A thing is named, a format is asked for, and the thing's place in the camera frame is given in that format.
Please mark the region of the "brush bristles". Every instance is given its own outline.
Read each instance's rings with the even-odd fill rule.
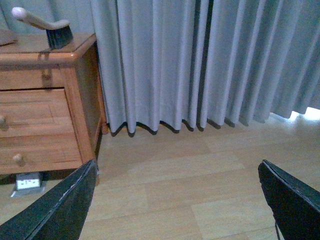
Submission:
[[[61,49],[74,38],[69,26],[56,30],[46,29],[46,36],[51,49]]]

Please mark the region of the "drawer knob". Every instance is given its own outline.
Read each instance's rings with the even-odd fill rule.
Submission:
[[[6,117],[0,115],[0,127],[3,127],[3,128],[4,128],[5,125],[6,125]]]
[[[24,156],[22,156],[22,154],[17,154],[15,156],[13,156],[12,158],[20,167],[23,167],[25,165],[24,162]]]

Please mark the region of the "brush handle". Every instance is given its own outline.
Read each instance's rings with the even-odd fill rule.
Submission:
[[[25,10],[22,7],[14,7],[11,11],[13,17],[18,21],[24,22],[31,26],[34,26],[41,30],[57,30],[62,29],[66,26],[69,26],[70,22],[68,20],[60,20],[55,22],[48,22],[45,21],[38,16],[34,15],[33,13]]]

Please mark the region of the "cabinet top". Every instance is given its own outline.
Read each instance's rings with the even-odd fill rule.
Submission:
[[[71,43],[51,50],[45,33],[19,34],[17,42],[0,46],[0,65],[72,63],[96,40],[94,33],[73,33]]]

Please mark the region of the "wooden floor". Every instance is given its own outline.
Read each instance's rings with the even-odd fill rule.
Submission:
[[[138,128],[102,138],[95,188],[81,240],[276,240],[258,178],[267,159],[320,191],[320,111],[249,127],[157,135]],[[58,180],[48,183],[50,189]],[[0,185],[0,224],[39,195],[10,198]]]

